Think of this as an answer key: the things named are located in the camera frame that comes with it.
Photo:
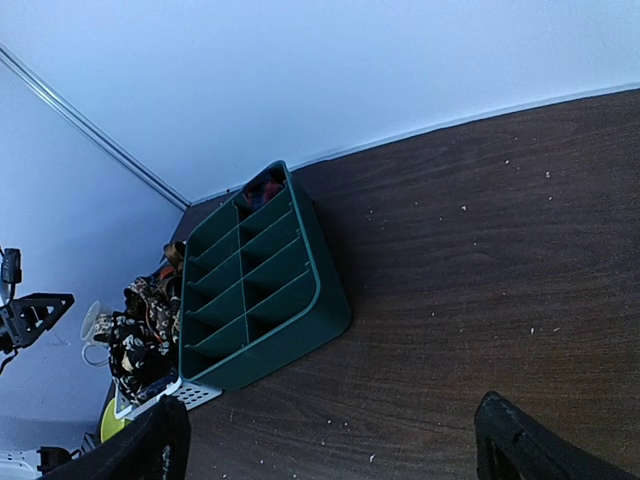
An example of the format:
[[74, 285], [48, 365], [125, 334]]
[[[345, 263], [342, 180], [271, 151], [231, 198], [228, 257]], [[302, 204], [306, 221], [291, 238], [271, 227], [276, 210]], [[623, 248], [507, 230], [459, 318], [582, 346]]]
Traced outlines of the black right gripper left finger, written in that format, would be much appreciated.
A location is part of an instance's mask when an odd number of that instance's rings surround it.
[[165, 396], [90, 453], [46, 479], [184, 479], [191, 425], [186, 406]]

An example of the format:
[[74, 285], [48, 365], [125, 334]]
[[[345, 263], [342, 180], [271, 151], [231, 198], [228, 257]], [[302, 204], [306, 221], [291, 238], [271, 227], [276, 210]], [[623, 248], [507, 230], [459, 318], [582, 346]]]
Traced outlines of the black white floral tie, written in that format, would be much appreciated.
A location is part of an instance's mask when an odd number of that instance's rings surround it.
[[141, 320], [115, 312], [108, 330], [109, 368], [120, 392], [141, 404], [177, 375], [171, 348], [159, 343]]

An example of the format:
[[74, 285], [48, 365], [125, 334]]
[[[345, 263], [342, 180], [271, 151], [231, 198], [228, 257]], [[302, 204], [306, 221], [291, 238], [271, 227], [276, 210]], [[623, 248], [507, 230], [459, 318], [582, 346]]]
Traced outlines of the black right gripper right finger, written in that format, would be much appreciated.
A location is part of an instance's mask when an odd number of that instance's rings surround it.
[[633, 479], [565, 441], [497, 392], [474, 416], [479, 479]]

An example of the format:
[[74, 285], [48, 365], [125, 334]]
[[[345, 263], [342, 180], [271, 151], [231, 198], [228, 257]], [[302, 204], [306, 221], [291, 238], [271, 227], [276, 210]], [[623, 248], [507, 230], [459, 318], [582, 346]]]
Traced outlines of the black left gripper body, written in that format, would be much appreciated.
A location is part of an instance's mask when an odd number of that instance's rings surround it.
[[28, 348], [74, 304], [72, 294], [34, 293], [1, 307], [1, 351]]

